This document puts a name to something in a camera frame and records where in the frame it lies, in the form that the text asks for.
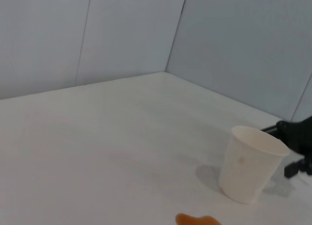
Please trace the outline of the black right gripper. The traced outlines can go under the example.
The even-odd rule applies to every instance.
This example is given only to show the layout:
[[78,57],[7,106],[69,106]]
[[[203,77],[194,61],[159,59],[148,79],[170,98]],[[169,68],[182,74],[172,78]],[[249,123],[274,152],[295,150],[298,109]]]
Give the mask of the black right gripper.
[[[312,152],[312,117],[300,122],[278,121],[276,125],[261,129],[268,134],[275,134],[278,131],[281,141],[292,151],[308,155]],[[284,168],[284,176],[291,179],[299,172],[312,175],[312,160],[303,158],[292,162]]]

